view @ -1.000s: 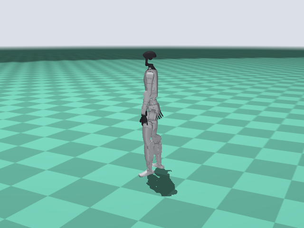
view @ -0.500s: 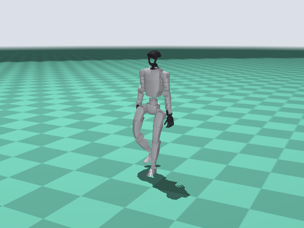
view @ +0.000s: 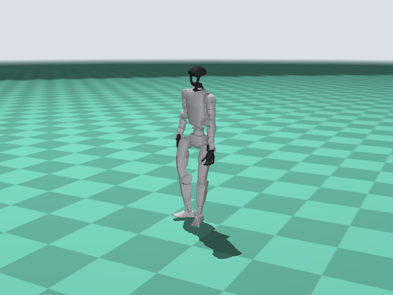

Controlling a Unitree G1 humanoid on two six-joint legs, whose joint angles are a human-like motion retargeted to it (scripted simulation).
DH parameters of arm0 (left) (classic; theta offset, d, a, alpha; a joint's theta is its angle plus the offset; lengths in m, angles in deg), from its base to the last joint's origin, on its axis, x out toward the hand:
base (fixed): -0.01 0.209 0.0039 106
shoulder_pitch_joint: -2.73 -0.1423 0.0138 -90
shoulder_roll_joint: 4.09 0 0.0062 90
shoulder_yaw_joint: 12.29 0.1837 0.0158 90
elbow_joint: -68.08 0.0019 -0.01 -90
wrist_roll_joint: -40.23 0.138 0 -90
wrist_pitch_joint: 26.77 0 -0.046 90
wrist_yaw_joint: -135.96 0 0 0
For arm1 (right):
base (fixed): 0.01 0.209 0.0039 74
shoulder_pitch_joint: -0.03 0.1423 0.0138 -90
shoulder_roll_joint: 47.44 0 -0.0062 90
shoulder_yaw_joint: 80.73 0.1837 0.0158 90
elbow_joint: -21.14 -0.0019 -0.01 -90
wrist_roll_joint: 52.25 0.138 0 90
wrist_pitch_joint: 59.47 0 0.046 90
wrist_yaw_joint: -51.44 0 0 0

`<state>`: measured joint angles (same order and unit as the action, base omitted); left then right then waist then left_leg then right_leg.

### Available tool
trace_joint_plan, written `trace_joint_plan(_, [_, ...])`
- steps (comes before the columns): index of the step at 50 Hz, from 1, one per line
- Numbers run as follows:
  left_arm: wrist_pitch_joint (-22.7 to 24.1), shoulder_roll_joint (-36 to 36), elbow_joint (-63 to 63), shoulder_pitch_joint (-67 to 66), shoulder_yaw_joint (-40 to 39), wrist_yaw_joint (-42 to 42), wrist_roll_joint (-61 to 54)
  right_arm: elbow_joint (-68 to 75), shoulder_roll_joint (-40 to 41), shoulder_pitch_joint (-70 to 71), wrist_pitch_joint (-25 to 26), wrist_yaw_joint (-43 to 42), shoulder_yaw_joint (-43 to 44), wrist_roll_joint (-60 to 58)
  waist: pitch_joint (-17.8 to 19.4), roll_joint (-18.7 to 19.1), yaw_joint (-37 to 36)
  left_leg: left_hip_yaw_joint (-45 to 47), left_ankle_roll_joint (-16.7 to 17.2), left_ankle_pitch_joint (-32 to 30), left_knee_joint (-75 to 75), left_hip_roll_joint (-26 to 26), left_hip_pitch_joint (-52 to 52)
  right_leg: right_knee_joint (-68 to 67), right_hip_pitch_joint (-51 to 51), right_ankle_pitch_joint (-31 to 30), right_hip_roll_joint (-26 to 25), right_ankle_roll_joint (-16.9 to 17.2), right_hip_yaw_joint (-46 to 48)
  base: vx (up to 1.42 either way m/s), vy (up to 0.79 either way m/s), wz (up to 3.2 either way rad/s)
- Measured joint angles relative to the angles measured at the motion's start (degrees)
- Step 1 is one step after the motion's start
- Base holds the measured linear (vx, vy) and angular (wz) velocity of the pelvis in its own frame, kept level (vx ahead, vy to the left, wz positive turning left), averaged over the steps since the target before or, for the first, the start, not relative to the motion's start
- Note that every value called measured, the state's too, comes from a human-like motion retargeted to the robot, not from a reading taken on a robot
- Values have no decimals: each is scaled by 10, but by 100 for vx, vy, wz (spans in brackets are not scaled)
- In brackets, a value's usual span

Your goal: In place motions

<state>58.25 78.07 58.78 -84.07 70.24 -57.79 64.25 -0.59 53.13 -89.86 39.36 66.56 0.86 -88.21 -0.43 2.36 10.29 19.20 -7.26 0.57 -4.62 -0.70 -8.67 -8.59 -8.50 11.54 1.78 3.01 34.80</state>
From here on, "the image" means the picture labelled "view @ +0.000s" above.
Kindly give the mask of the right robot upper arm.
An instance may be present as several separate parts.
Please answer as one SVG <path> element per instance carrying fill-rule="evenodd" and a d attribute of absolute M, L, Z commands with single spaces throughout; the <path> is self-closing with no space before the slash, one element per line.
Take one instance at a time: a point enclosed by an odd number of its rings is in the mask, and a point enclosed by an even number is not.
<path fill-rule="evenodd" d="M 180 117 L 184 118 L 184 119 L 188 119 L 188 117 L 187 117 L 187 106 L 186 106 L 186 91 L 187 90 L 188 89 L 184 89 L 181 92 L 181 95 L 182 95 L 182 106 L 183 106 L 184 110 L 181 111 Z"/>

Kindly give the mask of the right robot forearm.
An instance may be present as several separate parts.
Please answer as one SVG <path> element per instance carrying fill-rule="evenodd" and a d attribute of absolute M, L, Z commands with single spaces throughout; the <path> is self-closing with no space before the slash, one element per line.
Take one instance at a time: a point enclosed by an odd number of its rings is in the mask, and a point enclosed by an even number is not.
<path fill-rule="evenodd" d="M 177 128 L 177 133 L 176 133 L 176 138 L 177 138 L 177 134 L 180 134 L 181 138 L 182 138 L 186 124 L 187 124 L 187 120 L 185 120 L 184 118 L 180 117 L 179 125 L 178 125 L 178 128 Z"/>

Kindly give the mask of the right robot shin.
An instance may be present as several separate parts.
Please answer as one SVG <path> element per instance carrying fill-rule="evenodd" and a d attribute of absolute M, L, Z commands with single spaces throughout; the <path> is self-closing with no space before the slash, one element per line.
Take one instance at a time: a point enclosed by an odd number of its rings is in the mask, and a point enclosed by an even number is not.
<path fill-rule="evenodd" d="M 181 188 L 181 194 L 182 194 L 182 198 L 184 201 L 185 210 L 187 212 L 189 212 L 189 211 L 191 212 L 192 185 L 191 185 L 191 183 L 184 184 L 180 180 L 180 177 L 179 177 L 179 184 L 180 184 L 180 188 Z"/>

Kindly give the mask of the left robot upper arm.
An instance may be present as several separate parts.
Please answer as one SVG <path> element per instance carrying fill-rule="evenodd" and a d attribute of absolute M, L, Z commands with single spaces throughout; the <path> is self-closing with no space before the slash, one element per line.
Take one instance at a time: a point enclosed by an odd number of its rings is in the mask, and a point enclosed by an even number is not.
<path fill-rule="evenodd" d="M 204 124 L 206 127 L 210 127 L 210 121 L 215 120 L 216 115 L 216 97 L 210 93 L 204 93 L 204 102 L 206 104 L 208 119 L 205 120 Z"/>

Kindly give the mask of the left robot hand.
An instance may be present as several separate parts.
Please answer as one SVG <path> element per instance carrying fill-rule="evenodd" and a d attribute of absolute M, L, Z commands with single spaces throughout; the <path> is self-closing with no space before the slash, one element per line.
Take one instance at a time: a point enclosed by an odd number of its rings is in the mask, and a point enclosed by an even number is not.
<path fill-rule="evenodd" d="M 213 152 L 214 152 L 214 150 L 209 150 L 209 145 L 207 145 L 206 157 L 201 161 L 201 162 L 203 162 L 206 159 L 206 162 L 204 165 L 208 166 L 208 165 L 214 164 L 214 153 Z"/>

